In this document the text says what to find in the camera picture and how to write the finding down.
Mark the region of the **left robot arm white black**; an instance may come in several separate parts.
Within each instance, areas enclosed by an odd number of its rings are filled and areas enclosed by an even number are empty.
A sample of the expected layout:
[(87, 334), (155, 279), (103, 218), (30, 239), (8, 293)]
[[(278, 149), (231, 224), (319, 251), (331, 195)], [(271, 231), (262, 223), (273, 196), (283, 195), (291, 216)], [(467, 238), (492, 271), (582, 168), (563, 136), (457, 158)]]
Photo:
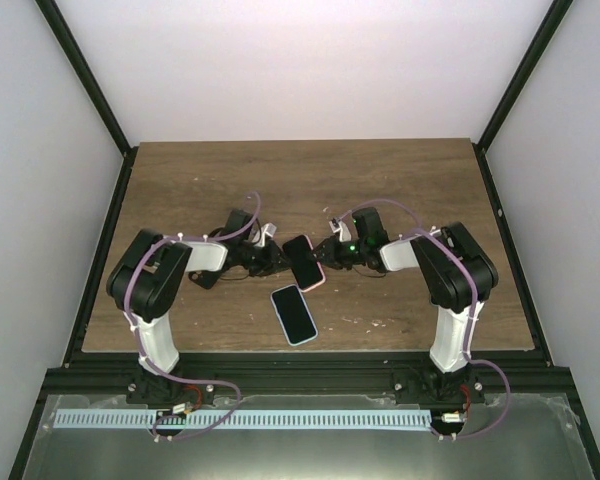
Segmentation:
[(202, 237), (163, 236), (142, 229), (106, 283), (106, 293), (124, 313), (139, 345), (139, 364), (152, 373), (150, 393), (161, 403), (184, 392), (169, 313), (185, 277), (211, 289), (225, 272), (240, 267), (249, 277), (267, 277), (290, 268), (273, 237), (276, 226), (261, 224), (244, 210), (231, 211), (225, 225)]

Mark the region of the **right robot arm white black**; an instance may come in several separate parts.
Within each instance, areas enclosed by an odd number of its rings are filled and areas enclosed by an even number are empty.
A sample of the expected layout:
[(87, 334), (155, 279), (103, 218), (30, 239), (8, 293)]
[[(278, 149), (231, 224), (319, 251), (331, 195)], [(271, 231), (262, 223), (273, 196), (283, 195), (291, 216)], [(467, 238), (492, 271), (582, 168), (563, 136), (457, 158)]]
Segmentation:
[(312, 248), (308, 258), (334, 270), (419, 270), (437, 308), (431, 364), (418, 372), (422, 390), (438, 403), (467, 391), (475, 327), (499, 282), (494, 263), (460, 222), (429, 231), (417, 228), (392, 240), (376, 208), (359, 208), (350, 215), (357, 236), (336, 217), (330, 221), (332, 235)]

